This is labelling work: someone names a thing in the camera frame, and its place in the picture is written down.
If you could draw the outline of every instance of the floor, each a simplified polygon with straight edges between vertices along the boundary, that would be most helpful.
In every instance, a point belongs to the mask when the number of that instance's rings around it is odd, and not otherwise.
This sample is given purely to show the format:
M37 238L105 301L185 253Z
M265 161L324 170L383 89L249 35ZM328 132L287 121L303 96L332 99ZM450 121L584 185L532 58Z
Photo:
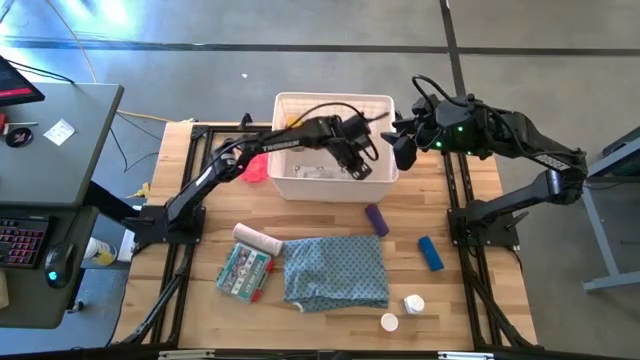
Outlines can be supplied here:
M444 0L53 3L90 49L98 81L124 85L121 110L209 121L239 120L250 112L269 120L277 93L325 91L388 94L409 112L418 96L409 79L422 73L450 92L464 86L491 105L527 114L541 132L586 150L590 162L640 125L640 3L634 0L449 0L449 31ZM0 19L2 56L92 81L82 54L44 1L0 0ZM447 45L453 41L458 48L451 57ZM162 135L163 123L131 121ZM116 118L113 130L129 164L158 150L159 141L123 119ZM126 174L124 166L109 139L94 180L129 195L150 181L154 157ZM498 167L505 191L541 171L503 158ZM518 230L540 343L637 356L640 286L582 291L582 281L605 275L583 204L529 211ZM629 258L638 259L639 248L628 246L625 268L637 270ZM104 345L125 281L123 271L89 272L80 294L87 311L66 316L56 330L2 329L0 352Z

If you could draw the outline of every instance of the white basket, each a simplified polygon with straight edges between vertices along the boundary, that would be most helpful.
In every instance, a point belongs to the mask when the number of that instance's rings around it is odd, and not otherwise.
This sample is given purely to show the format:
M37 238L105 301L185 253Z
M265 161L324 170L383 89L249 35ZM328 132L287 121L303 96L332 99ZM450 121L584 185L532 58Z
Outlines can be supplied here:
M378 161L365 161L372 173L365 180L354 180L348 174L345 179L317 179L300 177L300 170L323 167L328 173L339 172L340 167L327 150L295 149L269 153L268 173L283 198L287 200L311 200L324 202L366 202L376 203L389 191L398 179L398 170L391 146L380 137L380 133L393 131L391 122L395 113L393 99L382 95L352 94L312 94L280 93L276 96L273 111L273 130L284 129L287 118L302 115L313 106L333 101L353 105L365 116L373 117L389 112L389 115L370 124L371 140L380 154ZM343 120L353 116L353 110L345 106L327 106L320 108L306 118L321 115L339 115Z

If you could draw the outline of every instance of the white cap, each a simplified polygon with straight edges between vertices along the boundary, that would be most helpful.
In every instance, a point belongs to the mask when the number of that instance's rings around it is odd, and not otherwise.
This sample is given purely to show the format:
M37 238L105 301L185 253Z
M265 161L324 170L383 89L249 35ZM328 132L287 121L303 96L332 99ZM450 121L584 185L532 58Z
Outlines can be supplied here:
M380 325L389 332L396 331L398 328L398 318L391 313L386 313L380 318Z
M409 295L404 298L404 307L409 314L419 314L424 311L424 300L419 295Z

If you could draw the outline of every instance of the red keyboard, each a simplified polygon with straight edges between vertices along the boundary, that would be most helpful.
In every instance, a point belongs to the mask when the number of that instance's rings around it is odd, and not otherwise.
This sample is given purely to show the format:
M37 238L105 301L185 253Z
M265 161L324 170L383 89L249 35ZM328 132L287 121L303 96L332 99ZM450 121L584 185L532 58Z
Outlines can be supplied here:
M0 267L38 266L49 229L48 218L0 218Z

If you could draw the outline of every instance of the wooden table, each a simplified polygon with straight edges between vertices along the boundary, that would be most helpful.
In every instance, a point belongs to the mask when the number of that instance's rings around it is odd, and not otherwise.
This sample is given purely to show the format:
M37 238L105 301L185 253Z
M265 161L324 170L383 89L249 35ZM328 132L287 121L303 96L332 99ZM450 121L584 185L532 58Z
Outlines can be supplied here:
M149 203L163 204L180 189L191 125L168 124L153 177ZM478 199L502 193L493 159L469 159ZM215 279L235 243L231 231L238 222L282 240L313 236L373 234L363 204L285 201L266 180L249 184L237 179L217 187L205 200L207 220L203 242L196 248L180 348L343 349L343 350L469 350L471 334L457 250L451 245L446 210L449 208L442 156L420 154L411 171L401 173L379 208L391 232L382 239L390 288L388 309L344 308L303 314L282 301L283 260L278 258L267 279L262 299L247 305L223 295ZM464 195L459 192L461 202ZM428 235L444 270L431 272L418 251L417 240ZM152 245L132 263L122 315L114 341L130 334L156 301L167 253L166 245ZM522 275L513 254L487 248L487 260L497 303L522 335L534 342ZM403 298L418 294L425 312L406 315ZM173 302L165 318L166 335ZM380 327L385 312L398 315L397 331ZM488 337L486 312L480 319Z

